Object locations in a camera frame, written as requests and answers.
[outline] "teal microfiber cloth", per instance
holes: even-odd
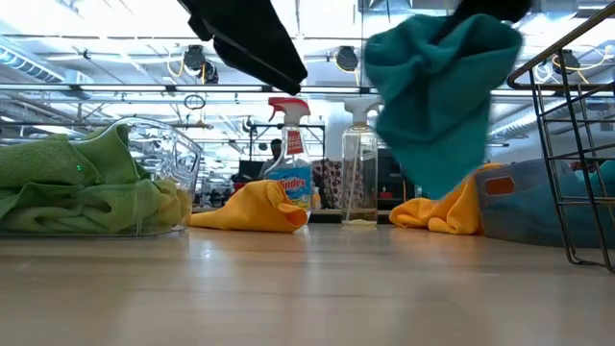
[[[173,226],[191,200],[171,181],[151,181],[128,150],[126,125],[71,143],[66,136],[0,148],[0,232],[121,234]]]
[[[384,102],[376,131],[407,176],[436,197],[483,164],[490,91],[523,43],[509,26],[476,14],[430,44],[444,21],[414,15],[370,37],[364,52]]]

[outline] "clear spray bottle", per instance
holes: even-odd
[[[271,97],[269,105],[273,107],[274,113],[284,113],[284,126],[282,153],[271,168],[265,171],[265,179],[280,181],[292,203],[305,209],[309,217],[312,198],[311,161],[299,128],[301,117],[310,114],[309,106],[305,101],[292,97]]]
[[[379,103],[378,97],[344,101],[344,109],[353,114],[353,125],[342,136],[343,224],[378,223],[378,136],[367,125],[367,112]]]

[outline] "yellow microfiber cloth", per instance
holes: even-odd
[[[190,226],[226,231],[288,232],[308,222],[306,212],[290,202],[276,181],[252,182],[220,210],[192,214]]]
[[[488,163],[477,171],[502,167]],[[427,228],[452,235],[481,235],[479,197],[474,173],[439,201],[414,198],[396,207],[389,219],[398,227]]]

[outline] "orange tag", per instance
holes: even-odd
[[[299,131],[288,131],[288,155],[301,154],[304,148],[301,146],[301,134]]]

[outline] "wire rack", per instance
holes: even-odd
[[[605,154],[609,149],[615,148],[615,133],[612,133],[607,143],[598,143],[595,140],[596,127],[612,126],[611,124],[615,123],[615,113],[612,111],[604,116],[590,116],[588,110],[588,104],[599,98],[606,99],[607,102],[615,102],[615,83],[611,78],[610,83],[590,84],[585,81],[585,84],[570,84],[567,72],[573,73],[575,69],[566,68],[566,63],[569,61],[564,57],[564,47],[612,15],[615,15],[615,2],[611,2],[568,35],[519,67],[511,73],[507,83],[513,89],[531,90],[542,154],[568,261],[577,265],[603,266],[611,273],[615,273],[611,258],[613,253],[609,254],[609,248],[612,248],[612,246],[609,247],[609,244],[612,245],[610,240],[615,237],[615,210],[613,210],[615,182],[610,181],[609,169],[611,164],[615,167],[615,157],[612,153]],[[547,85],[537,83],[534,67],[551,61],[553,56],[560,64],[561,83]],[[529,75],[529,83],[518,83],[517,80],[526,74]],[[545,91],[547,90],[550,97],[560,97],[562,102],[554,107],[546,107],[547,92]],[[554,116],[566,109],[567,117]],[[554,132],[553,127],[556,127],[558,131]],[[564,132],[574,134],[575,149],[558,153],[557,148],[554,147],[554,133],[561,133],[562,129]],[[567,177],[562,177],[556,169],[557,164],[561,164],[559,161],[579,162],[579,173],[582,174],[578,173],[576,178],[578,178],[577,182],[581,182],[580,189],[568,188]],[[580,212],[584,216],[591,215],[591,217],[586,217],[591,222],[582,225],[575,224],[571,214]],[[590,252],[589,258],[582,256],[580,249],[575,245],[575,237],[571,232],[573,228],[581,228],[578,230],[581,232],[594,232],[597,240],[596,247],[600,248],[600,254]]]

